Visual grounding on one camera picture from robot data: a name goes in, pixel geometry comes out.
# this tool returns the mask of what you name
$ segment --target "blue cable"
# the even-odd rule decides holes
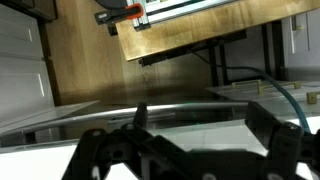
[[[254,67],[248,67],[248,66],[228,67],[228,66],[222,66],[222,65],[218,65],[218,64],[211,64],[209,61],[207,61],[205,58],[203,58],[199,54],[193,52],[192,50],[190,50],[190,52],[192,54],[194,54],[195,56],[199,57],[204,62],[206,62],[206,63],[208,63],[208,64],[210,64],[211,66],[214,66],[214,67],[224,68],[224,69],[231,69],[231,70],[250,70],[250,71],[254,71],[257,74],[260,74],[261,76],[263,76],[267,81],[269,81],[270,84],[272,84],[290,102],[290,104],[292,105],[292,107],[294,108],[294,110],[296,111],[296,113],[298,115],[300,126],[303,128],[303,130],[305,132],[311,134],[308,121],[307,121],[306,116],[305,116],[304,112],[302,111],[300,105],[291,96],[291,94],[288,93],[288,91],[285,90],[283,87],[281,87],[271,76],[269,76],[265,72],[261,71],[260,69],[257,69],[257,68],[254,68]]]

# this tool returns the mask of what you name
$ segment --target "wooden floor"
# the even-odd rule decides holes
[[[58,20],[40,28],[56,105],[160,101],[168,94],[197,95],[210,86],[209,66],[192,55],[145,68],[126,62],[118,37],[96,24],[93,15],[103,8],[94,0],[56,3]]]

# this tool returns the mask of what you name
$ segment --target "clamp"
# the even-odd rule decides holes
[[[116,22],[143,16],[144,10],[140,3],[127,6],[127,2],[123,0],[96,0],[96,2],[107,10],[95,13],[95,19],[98,25],[108,25],[110,35],[117,35]]]

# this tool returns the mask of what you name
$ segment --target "white cabinet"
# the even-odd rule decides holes
[[[41,59],[37,20],[0,4],[0,56]]]
[[[320,78],[319,19],[320,10],[314,10],[297,15],[295,19],[282,20],[289,80],[317,81]]]
[[[55,106],[37,20],[0,5],[0,127]]]
[[[45,62],[0,57],[0,126],[54,108]]]

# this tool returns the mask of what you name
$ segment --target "cable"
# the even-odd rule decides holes
[[[291,94],[288,93],[288,91],[286,91],[283,87],[281,87],[271,76],[269,76],[265,72],[261,71],[260,69],[257,69],[257,68],[254,68],[254,67],[248,67],[248,66],[228,67],[228,66],[222,66],[222,65],[218,65],[218,64],[211,64],[208,60],[206,60],[204,57],[202,57],[201,55],[197,54],[196,52],[192,51],[191,49],[189,49],[189,51],[192,54],[194,54],[195,56],[197,56],[198,58],[200,58],[202,61],[210,64],[211,66],[218,67],[218,68],[224,68],[224,69],[231,69],[231,70],[250,70],[250,71],[254,71],[257,74],[260,74],[261,76],[263,76],[280,93],[282,93],[285,98],[287,98],[287,100],[290,102],[290,104],[292,105],[292,107],[294,108],[294,110],[296,111],[296,113],[298,115],[300,126],[303,128],[303,130],[305,132],[311,133],[308,121],[307,121],[306,116],[305,116],[304,112],[302,111],[300,105],[291,96]]]

